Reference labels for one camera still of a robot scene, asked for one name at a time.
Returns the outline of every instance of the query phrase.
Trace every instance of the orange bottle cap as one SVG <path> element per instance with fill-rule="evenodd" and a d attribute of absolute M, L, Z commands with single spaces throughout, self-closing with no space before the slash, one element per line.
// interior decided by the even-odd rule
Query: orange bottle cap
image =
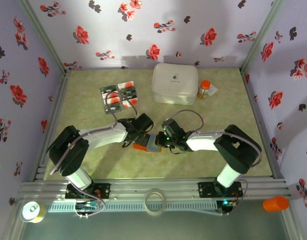
<path fill-rule="evenodd" d="M 202 82 L 201 82 L 201 88 L 202 89 L 209 89 L 210 88 L 210 85 L 211 85 L 211 83 L 210 83 L 210 81 L 208 81 L 208 80 L 203 80 Z"/>
<path fill-rule="evenodd" d="M 289 207 L 289 201 L 284 196 L 275 196 L 263 201 L 262 206 L 267 212 L 277 212 L 286 210 Z"/>

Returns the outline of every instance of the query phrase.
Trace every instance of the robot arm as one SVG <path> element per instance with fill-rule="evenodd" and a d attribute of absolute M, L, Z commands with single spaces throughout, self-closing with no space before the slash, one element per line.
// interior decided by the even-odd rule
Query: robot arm
<path fill-rule="evenodd" d="M 77 130 L 74 126 L 67 126 L 47 150 L 55 165 L 50 174 L 59 171 L 76 187 L 90 193 L 93 181 L 81 167 L 86 153 L 111 143 L 124 142 L 125 147 L 135 142 L 146 146 L 149 140 L 146 130 L 153 124 L 143 113 L 138 118 L 119 119 L 114 127 L 109 125 L 101 129 Z"/>
<path fill-rule="evenodd" d="M 213 190 L 219 197 L 224 196 L 235 180 L 255 166 L 257 157 L 261 158 L 261 147 L 235 125 L 229 125 L 224 131 L 218 132 L 185 132 L 175 120 L 170 118 L 163 122 L 162 127 L 164 132 L 159 132 L 155 143 L 169 148 L 171 152 L 174 148 L 181 150 L 178 153 L 199 150 L 219 151 L 227 162 L 213 181 Z"/>

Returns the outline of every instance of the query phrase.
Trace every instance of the white wall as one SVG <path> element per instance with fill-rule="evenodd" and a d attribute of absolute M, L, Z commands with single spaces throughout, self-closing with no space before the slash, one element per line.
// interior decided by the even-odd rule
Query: white wall
<path fill-rule="evenodd" d="M 17 29 L 15 16 L 23 28 Z M 27 36 L 25 45 L 22 40 L 18 45 L 16 33 Z M 20 184 L 31 180 L 37 166 L 36 156 L 44 134 L 42 121 L 49 116 L 49 96 L 54 95 L 61 72 L 17 0 L 0 0 L 0 47 L 5 55 L 0 58 L 1 239 Z M 39 57 L 44 58 L 46 66 L 40 66 Z M 20 96 L 13 95 L 13 86 L 22 89 Z"/>
<path fill-rule="evenodd" d="M 292 37 L 291 29 L 296 28 Z M 282 35 L 277 39 L 276 32 Z M 270 56 L 263 61 L 265 44 L 273 43 Z M 293 73 L 295 62 L 300 79 Z M 281 172 L 292 192 L 293 202 L 307 239 L 307 0 L 285 1 L 280 13 L 263 39 L 256 56 L 246 70 L 249 88 L 257 102 L 268 130 Z"/>
<path fill-rule="evenodd" d="M 77 62 L 76 66 L 84 69 L 153 67 L 158 62 L 238 68 L 253 44 L 255 35 L 250 34 L 260 30 L 272 0 L 246 1 L 241 8 L 239 0 L 144 0 L 140 9 L 133 8 L 130 0 L 95 0 L 93 6 L 100 5 L 99 13 L 89 7 L 89 1 L 63 0 L 59 1 L 61 6 L 54 6 L 53 0 L 29 2 L 63 63 Z M 131 20 L 124 21 L 124 15 L 118 12 L 121 3 L 134 11 Z M 154 24 L 166 24 L 169 20 L 173 20 L 173 24 L 168 24 L 169 30 L 158 33 Z M 88 36 L 83 43 L 77 43 L 73 36 L 78 26 Z M 200 45 L 202 35 L 211 28 L 216 33 L 212 45 Z M 237 38 L 238 35 L 249 36 Z M 147 59 L 146 51 L 152 45 L 160 49 L 157 60 Z M 96 56 L 107 50 L 114 58 L 100 60 Z M 215 62 L 214 58 L 223 61 Z"/>

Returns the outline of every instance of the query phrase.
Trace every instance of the cable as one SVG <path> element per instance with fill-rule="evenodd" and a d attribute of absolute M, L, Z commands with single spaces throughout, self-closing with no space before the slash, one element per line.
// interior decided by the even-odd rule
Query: cable
<path fill-rule="evenodd" d="M 70 184 L 71 184 L 78 192 L 80 192 L 80 193 L 82 193 L 82 194 L 84 194 L 84 195 L 86 195 L 86 196 L 89 196 L 89 197 L 91 197 L 91 198 L 93 198 L 93 199 L 96 199 L 96 200 L 98 200 L 99 202 L 101 202 L 101 203 L 103 204 L 103 207 L 102 207 L 100 210 L 95 211 L 95 212 L 92 212 L 92 213 L 86 214 L 86 215 L 85 215 L 85 218 L 88 218 L 88 217 L 91 217 L 91 216 L 93 216 L 93 215 L 96 215 L 96 214 L 98 214 L 98 213 L 100 213 L 100 212 L 102 212 L 102 211 L 104 211 L 104 210 L 106 209 L 106 203 L 104 202 L 104 200 L 102 200 L 101 198 L 99 198 L 99 197 L 97 197 L 97 196 L 95 196 L 95 195 L 89 194 L 89 193 L 87 193 L 87 192 L 81 190 L 79 187 L 77 187 L 77 186 L 76 186 L 75 184 L 73 184 L 72 182 L 70 182 Z M 75 211 L 75 213 L 76 213 L 79 217 L 81 217 L 81 218 L 83 217 L 83 215 L 79 215 L 79 214 L 77 213 L 76 208 L 75 208 L 74 211 Z"/>
<path fill-rule="evenodd" d="M 251 168 L 254 168 L 255 166 L 259 165 L 261 163 L 261 161 L 263 160 L 262 152 L 259 150 L 258 147 L 256 147 L 256 145 L 254 145 L 251 141 L 249 141 L 249 140 L 247 140 L 247 139 L 245 139 L 245 138 L 243 138 L 241 136 L 238 136 L 236 134 L 233 134 L 233 133 L 230 133 L 230 132 L 226 132 L 226 131 L 215 131 L 215 132 L 199 132 L 198 136 L 204 136 L 204 135 L 210 136 L 210 134 L 214 134 L 214 135 L 222 135 L 222 134 L 228 135 L 228 136 L 230 136 L 232 138 L 239 139 L 239 140 L 245 142 L 246 144 L 249 144 L 251 147 L 253 147 L 256 150 L 256 152 L 258 153 L 258 157 L 259 158 L 258 158 L 258 161 L 251 166 Z"/>
<path fill-rule="evenodd" d="M 80 139 L 91 135 L 91 134 L 95 134 L 95 133 L 100 133 L 102 131 L 106 131 L 106 130 L 110 130 L 113 129 L 115 126 L 117 126 L 118 124 L 118 118 L 116 117 L 116 115 L 114 114 L 113 110 L 108 106 L 108 96 L 109 96 L 110 92 L 105 96 L 105 104 L 106 107 L 108 108 L 109 112 L 112 114 L 113 118 L 114 118 L 114 124 L 112 126 L 108 126 L 108 127 L 101 127 L 101 128 L 96 128 L 94 130 L 88 131 L 82 135 L 80 135 L 79 137 L 77 137 L 75 140 L 72 141 L 72 143 L 70 144 L 70 146 L 67 147 L 66 151 L 63 153 L 62 157 L 60 158 L 60 160 L 57 162 L 57 164 L 54 166 L 54 168 L 51 170 L 50 175 L 53 175 L 59 168 L 59 166 L 61 165 L 61 163 L 63 162 L 63 160 L 65 159 L 65 157 L 67 156 L 67 154 L 69 153 L 69 151 L 75 146 L 76 142 L 78 142 Z M 121 97 L 121 99 L 124 98 L 124 96 L 117 92 L 117 95 L 119 95 Z M 127 102 L 132 106 L 132 108 L 135 111 L 135 116 L 138 115 L 138 112 L 135 108 L 135 106 L 129 101 L 129 99 L 125 98 L 127 100 Z"/>
<path fill-rule="evenodd" d="M 190 209 L 188 210 L 189 212 L 196 212 L 196 213 L 202 213 L 202 214 L 210 214 L 210 215 L 215 215 L 221 217 L 223 213 L 219 212 L 213 212 L 213 211 L 208 211 L 208 210 L 200 210 L 200 209 Z"/>
<path fill-rule="evenodd" d="M 234 190 L 231 190 L 231 192 L 235 194 L 235 196 L 237 198 L 236 201 L 238 201 L 238 199 L 239 199 L 238 193 L 236 191 L 234 191 Z"/>
<path fill-rule="evenodd" d="M 173 119 L 176 115 L 180 114 L 181 112 L 192 112 L 192 113 L 198 115 L 198 117 L 201 119 L 201 126 L 198 127 L 198 128 L 195 130 L 196 133 L 198 133 L 198 130 L 200 130 L 200 129 L 203 128 L 203 126 L 204 126 L 204 119 L 203 119 L 203 117 L 202 117 L 198 112 L 196 112 L 196 111 L 194 111 L 194 110 L 190 110 L 190 109 L 183 109 L 183 110 L 180 110 L 180 111 L 176 112 L 173 116 L 171 116 L 171 117 L 168 118 L 168 119 Z"/>
<path fill-rule="evenodd" d="M 243 192 L 243 194 L 242 194 L 242 197 L 241 197 L 239 203 L 237 204 L 237 206 L 236 206 L 231 212 L 228 212 L 227 215 L 233 214 L 233 212 L 235 212 L 235 211 L 237 210 L 237 208 L 242 204 L 242 201 L 244 200 L 244 198 L 245 198 L 245 196 L 246 196 L 246 192 L 247 192 L 247 190 L 248 190 L 248 182 L 247 182 L 247 180 L 245 180 L 245 179 L 240 179 L 240 181 L 245 182 L 245 190 L 244 190 L 244 192 Z"/>

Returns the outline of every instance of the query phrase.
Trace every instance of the clear tape roll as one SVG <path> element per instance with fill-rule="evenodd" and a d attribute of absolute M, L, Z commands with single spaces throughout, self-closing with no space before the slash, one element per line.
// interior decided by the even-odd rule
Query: clear tape roll
<path fill-rule="evenodd" d="M 148 198 L 153 195 L 153 194 L 157 194 L 158 196 L 161 197 L 162 199 L 162 206 L 161 208 L 158 210 L 158 211 L 152 211 L 149 209 L 149 207 L 147 206 L 147 200 Z M 165 194 L 163 193 L 163 191 L 161 191 L 160 189 L 158 188 L 152 188 L 150 189 L 145 195 L 144 195 L 144 199 L 143 199 L 143 207 L 145 209 L 145 211 L 152 215 L 152 216 L 158 216 L 160 214 L 163 213 L 163 211 L 166 209 L 166 206 L 167 206 L 167 199 L 166 199 L 166 196 Z"/>

